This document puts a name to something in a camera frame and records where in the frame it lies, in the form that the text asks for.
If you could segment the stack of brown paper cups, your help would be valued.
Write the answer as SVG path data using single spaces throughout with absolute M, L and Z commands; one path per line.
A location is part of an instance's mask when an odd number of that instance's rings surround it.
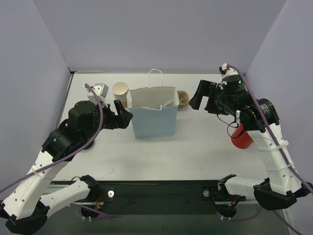
M 124 108 L 128 107 L 127 95 L 129 87 L 124 82 L 117 82 L 112 87 L 112 93 L 116 100 L 119 100 Z

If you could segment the light blue paper bag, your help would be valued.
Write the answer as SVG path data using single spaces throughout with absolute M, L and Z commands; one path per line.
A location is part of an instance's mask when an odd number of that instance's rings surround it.
M 128 105 L 133 114 L 132 125 L 137 139 L 172 136 L 176 132 L 176 120 L 179 105 L 177 89 L 173 86 L 148 87 L 130 90 L 131 102 Z M 160 108 L 169 100 L 173 102 Z

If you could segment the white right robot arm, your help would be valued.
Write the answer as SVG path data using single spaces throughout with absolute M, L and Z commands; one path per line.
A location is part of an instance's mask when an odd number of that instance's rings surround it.
M 194 110 L 199 109 L 202 98 L 206 96 L 205 110 L 208 113 L 233 116 L 234 122 L 242 127 L 233 140 L 242 139 L 244 134 L 253 140 L 268 177 L 257 180 L 228 175 L 218 181 L 217 195 L 223 200 L 233 195 L 254 198 L 268 211 L 287 209 L 299 197 L 312 193 L 313 186 L 295 169 L 276 109 L 269 100 L 255 97 L 238 68 L 225 63 L 219 70 L 221 80 L 201 80 L 189 105 Z

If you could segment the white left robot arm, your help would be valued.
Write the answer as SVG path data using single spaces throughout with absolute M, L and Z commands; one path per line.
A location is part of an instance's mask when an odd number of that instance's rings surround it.
M 76 154 L 92 146 L 102 129 L 126 129 L 133 115 L 118 100 L 116 111 L 110 109 L 105 97 L 108 86 L 97 83 L 85 85 L 88 99 L 77 102 L 68 118 L 52 131 L 28 174 L 16 183 L 16 189 L 0 203 L 0 216 L 6 219 L 7 229 L 18 235 L 37 232 L 55 212 L 80 200 L 98 201 L 103 197 L 100 184 L 91 176 L 44 194 L 55 176 Z

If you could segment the remaining brown pulp carrier stack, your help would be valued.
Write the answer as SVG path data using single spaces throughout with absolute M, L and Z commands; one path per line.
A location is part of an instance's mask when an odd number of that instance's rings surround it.
M 178 97 L 179 97 L 179 105 L 178 108 L 184 108 L 188 105 L 189 103 L 189 96 L 188 93 L 185 91 L 177 91 L 178 92 Z

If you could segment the red straw holder cup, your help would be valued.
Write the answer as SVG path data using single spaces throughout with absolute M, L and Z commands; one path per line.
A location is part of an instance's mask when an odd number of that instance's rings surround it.
M 247 149 L 253 144 L 253 139 L 249 136 L 244 127 L 240 124 L 232 133 L 231 141 L 233 145 L 239 149 Z

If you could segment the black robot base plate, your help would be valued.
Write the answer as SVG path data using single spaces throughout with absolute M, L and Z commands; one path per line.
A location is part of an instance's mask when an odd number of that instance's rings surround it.
M 100 192 L 82 199 L 99 202 L 109 215 L 207 215 L 216 203 L 237 202 L 238 195 L 218 189 L 217 180 L 101 181 Z

